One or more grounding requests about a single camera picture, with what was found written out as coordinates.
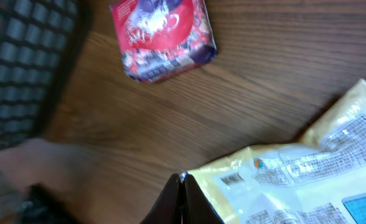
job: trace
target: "black basket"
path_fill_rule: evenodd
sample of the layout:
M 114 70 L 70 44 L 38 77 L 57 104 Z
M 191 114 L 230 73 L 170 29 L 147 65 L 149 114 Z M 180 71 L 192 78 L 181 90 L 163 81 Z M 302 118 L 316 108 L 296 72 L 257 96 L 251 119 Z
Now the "black basket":
M 90 21 L 81 0 L 0 0 L 0 149 L 44 130 Z

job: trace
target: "white plastic packet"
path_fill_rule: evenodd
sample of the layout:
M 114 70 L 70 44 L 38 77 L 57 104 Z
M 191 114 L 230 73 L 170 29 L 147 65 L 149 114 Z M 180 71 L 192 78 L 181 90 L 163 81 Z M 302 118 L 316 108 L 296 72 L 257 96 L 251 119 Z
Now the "white plastic packet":
M 188 173 L 228 224 L 366 223 L 366 80 L 299 143 L 246 147 Z

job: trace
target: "wooden table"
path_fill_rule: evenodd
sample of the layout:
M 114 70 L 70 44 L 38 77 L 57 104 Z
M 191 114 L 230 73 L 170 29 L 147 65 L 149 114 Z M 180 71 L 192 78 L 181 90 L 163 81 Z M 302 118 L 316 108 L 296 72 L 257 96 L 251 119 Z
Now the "wooden table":
M 65 196 L 88 223 L 138 223 L 172 173 L 293 141 L 366 77 L 366 0 L 208 0 L 217 58 L 157 85 L 123 73 L 112 3 L 90 1 L 93 30 L 45 135 L 91 164 Z M 57 161 L 76 146 L 54 147 Z

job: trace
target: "blurred black object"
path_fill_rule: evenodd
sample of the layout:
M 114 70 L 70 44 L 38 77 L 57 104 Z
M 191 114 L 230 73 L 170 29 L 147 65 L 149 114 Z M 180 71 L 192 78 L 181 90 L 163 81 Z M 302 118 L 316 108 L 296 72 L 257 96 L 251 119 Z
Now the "blurred black object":
M 192 175 L 173 174 L 141 224 L 223 224 Z
M 20 224 L 79 224 L 41 185 L 33 185 L 22 204 Z
M 44 130 L 91 20 L 84 0 L 0 0 L 0 149 Z

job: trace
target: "pink and purple box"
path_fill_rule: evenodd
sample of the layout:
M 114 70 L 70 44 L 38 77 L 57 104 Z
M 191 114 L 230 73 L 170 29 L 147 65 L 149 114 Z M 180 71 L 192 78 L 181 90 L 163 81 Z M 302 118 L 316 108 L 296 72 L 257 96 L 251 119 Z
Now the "pink and purple box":
M 125 73 L 137 81 L 159 82 L 216 56 L 204 0 L 122 0 L 110 8 Z

